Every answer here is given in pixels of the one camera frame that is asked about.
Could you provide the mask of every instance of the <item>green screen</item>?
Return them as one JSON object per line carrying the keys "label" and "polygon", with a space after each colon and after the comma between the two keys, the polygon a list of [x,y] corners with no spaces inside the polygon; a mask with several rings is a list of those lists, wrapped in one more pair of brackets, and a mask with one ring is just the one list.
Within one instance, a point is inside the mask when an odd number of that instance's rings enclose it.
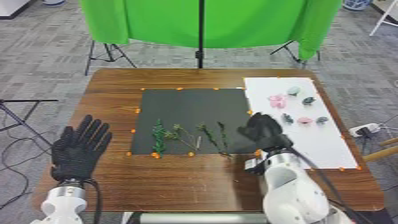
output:
{"label": "green screen", "polygon": [[[199,0],[80,0],[93,39],[197,47]],[[300,43],[308,60],[320,48],[341,0],[206,0],[205,47]]]}

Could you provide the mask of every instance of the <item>power strip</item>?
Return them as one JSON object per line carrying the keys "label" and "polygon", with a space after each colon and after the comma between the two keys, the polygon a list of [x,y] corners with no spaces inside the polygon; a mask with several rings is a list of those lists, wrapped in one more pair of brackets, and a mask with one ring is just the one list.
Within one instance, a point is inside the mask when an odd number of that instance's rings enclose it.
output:
{"label": "power strip", "polygon": [[377,123],[370,123],[366,125],[361,125],[356,128],[350,128],[350,135],[352,135],[354,138],[363,137],[363,135],[357,134],[357,131],[364,127],[370,129],[372,133],[377,133],[380,131],[380,125]]}

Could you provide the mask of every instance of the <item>black mat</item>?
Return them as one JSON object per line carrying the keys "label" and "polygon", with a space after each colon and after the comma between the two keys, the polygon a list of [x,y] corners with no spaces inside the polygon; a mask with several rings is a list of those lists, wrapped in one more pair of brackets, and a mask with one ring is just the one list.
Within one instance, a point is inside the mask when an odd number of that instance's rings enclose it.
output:
{"label": "black mat", "polygon": [[[201,135],[201,150],[197,153],[217,154],[206,135],[197,131],[197,125],[206,124],[213,131],[219,145],[222,147],[222,135],[217,122],[226,124],[229,141],[229,154],[253,153],[256,147],[247,138],[238,134],[237,128],[249,120],[249,105],[244,90],[240,89],[189,89],[189,90],[146,90],[141,103],[141,114],[133,134],[132,153],[151,154],[155,138],[153,126],[162,120],[164,128],[173,130],[180,124],[187,131]],[[187,154],[190,147],[180,141],[165,140],[165,154]]]}

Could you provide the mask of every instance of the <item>white paper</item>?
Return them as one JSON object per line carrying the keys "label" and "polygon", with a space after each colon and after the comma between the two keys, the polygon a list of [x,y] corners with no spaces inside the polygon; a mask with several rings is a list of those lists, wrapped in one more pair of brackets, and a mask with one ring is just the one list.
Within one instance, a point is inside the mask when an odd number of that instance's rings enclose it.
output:
{"label": "white paper", "polygon": [[[297,96],[288,96],[288,89],[300,88]],[[288,135],[297,151],[308,156],[322,169],[356,168],[357,162],[352,156],[350,148],[341,138],[341,132],[327,110],[322,97],[316,93],[313,80],[309,78],[245,78],[245,95],[253,112],[268,114],[277,120],[284,134]],[[268,97],[286,95],[286,107],[272,108]],[[311,106],[302,105],[302,100],[315,97]],[[295,123],[290,125],[283,121],[286,113]],[[309,125],[299,124],[297,119],[308,117],[313,119]],[[327,117],[324,125],[316,124],[318,117]]]}

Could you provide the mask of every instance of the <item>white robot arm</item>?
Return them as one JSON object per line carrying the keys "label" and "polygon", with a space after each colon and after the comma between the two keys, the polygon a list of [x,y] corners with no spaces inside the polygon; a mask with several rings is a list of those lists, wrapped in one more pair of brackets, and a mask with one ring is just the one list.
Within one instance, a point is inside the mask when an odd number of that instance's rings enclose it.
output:
{"label": "white robot arm", "polygon": [[268,153],[245,163],[245,170],[265,168],[267,195],[263,211],[272,224],[352,224],[331,206],[324,190],[300,168],[300,160],[288,150]]}
{"label": "white robot arm", "polygon": [[71,180],[68,184],[54,188],[48,192],[41,210],[46,214],[43,221],[30,224],[84,224],[78,213],[85,210],[85,190],[82,185]]}

